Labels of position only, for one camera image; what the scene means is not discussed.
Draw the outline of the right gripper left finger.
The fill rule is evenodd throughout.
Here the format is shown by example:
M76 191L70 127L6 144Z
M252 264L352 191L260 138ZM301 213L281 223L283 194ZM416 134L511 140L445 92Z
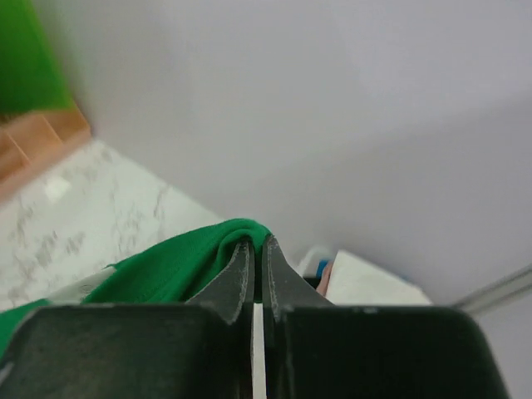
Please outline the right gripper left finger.
M184 303L53 306L17 327L4 398L250 398L254 249Z

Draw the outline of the green t shirt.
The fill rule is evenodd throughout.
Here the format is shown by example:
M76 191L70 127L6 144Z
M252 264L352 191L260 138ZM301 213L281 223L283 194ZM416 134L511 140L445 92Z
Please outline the green t shirt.
M270 230L251 219L230 219L162 241L37 301L1 313L1 353L19 324L38 308L93 303L176 303L200 292L250 242L256 257Z

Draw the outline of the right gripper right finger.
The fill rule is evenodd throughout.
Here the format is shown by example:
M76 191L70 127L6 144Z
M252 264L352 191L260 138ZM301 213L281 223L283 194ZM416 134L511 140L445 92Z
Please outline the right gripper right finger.
M262 249L270 398L506 398L478 324L454 308L338 306Z

